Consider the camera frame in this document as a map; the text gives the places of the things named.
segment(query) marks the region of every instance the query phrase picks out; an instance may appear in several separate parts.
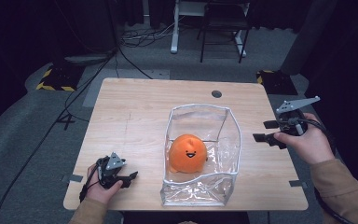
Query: hand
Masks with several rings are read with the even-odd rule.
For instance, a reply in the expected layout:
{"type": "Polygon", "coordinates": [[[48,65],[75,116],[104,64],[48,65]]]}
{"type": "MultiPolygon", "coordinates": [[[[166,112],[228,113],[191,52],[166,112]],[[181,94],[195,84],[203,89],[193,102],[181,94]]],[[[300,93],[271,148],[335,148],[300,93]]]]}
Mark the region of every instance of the hand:
{"type": "MultiPolygon", "coordinates": [[[[313,114],[304,113],[304,116],[306,119],[318,121],[313,114]]],[[[301,136],[275,133],[274,138],[293,147],[298,156],[308,164],[330,161],[335,158],[324,133],[311,124],[308,124],[307,131],[301,136]]]]}
{"type": "MultiPolygon", "coordinates": [[[[87,171],[87,176],[90,176],[90,173],[94,166],[95,164],[89,167],[87,171]]],[[[113,195],[115,195],[120,190],[121,185],[123,185],[123,181],[119,180],[110,189],[105,189],[100,185],[100,183],[98,183],[98,181],[98,171],[95,171],[94,175],[91,178],[91,181],[89,182],[89,184],[92,186],[89,187],[86,197],[104,204],[108,204],[113,195]]]]}

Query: person's left hand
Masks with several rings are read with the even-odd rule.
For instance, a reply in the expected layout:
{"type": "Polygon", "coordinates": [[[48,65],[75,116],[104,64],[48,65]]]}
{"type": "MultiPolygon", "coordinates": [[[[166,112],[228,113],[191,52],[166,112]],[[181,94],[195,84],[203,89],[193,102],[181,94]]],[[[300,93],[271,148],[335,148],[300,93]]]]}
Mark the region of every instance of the person's left hand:
{"type": "MultiPolygon", "coordinates": [[[[87,171],[87,176],[90,176],[90,173],[94,168],[94,166],[95,164],[89,167],[87,171]]],[[[121,185],[123,184],[123,181],[119,180],[110,189],[105,189],[100,185],[100,183],[98,183],[98,181],[99,181],[98,172],[96,171],[94,172],[94,175],[92,176],[91,181],[89,182],[89,184],[92,186],[89,187],[89,190],[87,191],[86,194],[86,198],[90,198],[104,204],[109,203],[110,199],[113,197],[113,195],[115,195],[120,190],[121,185]]]]}

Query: black round hole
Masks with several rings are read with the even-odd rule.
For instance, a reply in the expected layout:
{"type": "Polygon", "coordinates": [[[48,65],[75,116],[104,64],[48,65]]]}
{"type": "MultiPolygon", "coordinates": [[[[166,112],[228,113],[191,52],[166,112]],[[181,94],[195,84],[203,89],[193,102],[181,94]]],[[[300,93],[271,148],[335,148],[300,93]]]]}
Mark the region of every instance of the black round hole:
{"type": "Polygon", "coordinates": [[[220,98],[220,97],[222,97],[222,92],[221,91],[212,91],[212,96],[214,98],[220,98]]]}

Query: chair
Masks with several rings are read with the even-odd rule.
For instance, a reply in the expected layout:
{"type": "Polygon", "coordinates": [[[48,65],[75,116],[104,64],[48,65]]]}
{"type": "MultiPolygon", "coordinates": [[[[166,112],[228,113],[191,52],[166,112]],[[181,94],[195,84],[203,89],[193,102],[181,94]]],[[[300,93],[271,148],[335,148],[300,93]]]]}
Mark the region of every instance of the chair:
{"type": "Polygon", "coordinates": [[[202,25],[197,36],[200,39],[200,33],[203,32],[202,50],[200,62],[202,63],[205,45],[222,45],[225,43],[205,42],[208,32],[231,32],[234,40],[241,30],[246,31],[242,41],[242,48],[239,63],[242,61],[246,40],[249,30],[252,28],[245,15],[245,9],[249,0],[210,0],[205,5],[204,17],[202,25]]]}

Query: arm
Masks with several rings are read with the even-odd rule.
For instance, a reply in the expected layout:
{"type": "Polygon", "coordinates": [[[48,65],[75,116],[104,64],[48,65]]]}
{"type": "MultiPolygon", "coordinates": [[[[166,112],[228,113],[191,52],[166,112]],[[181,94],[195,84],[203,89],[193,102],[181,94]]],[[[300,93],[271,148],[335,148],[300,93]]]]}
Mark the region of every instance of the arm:
{"type": "MultiPolygon", "coordinates": [[[[317,120],[312,114],[304,115],[306,119],[317,120]]],[[[358,223],[358,182],[348,168],[335,159],[323,132],[308,125],[308,130],[301,136],[275,133],[274,137],[293,147],[299,157],[310,165],[312,182],[322,200],[342,217],[358,223]]],[[[334,219],[325,212],[324,223],[334,223],[334,219]]]]}
{"type": "MultiPolygon", "coordinates": [[[[94,165],[89,167],[88,176],[93,167],[94,165]]],[[[103,223],[109,201],[113,195],[120,190],[123,184],[123,182],[119,180],[112,188],[104,189],[98,183],[98,174],[96,172],[93,174],[90,183],[86,198],[76,209],[69,221],[70,224],[103,223]]]]}

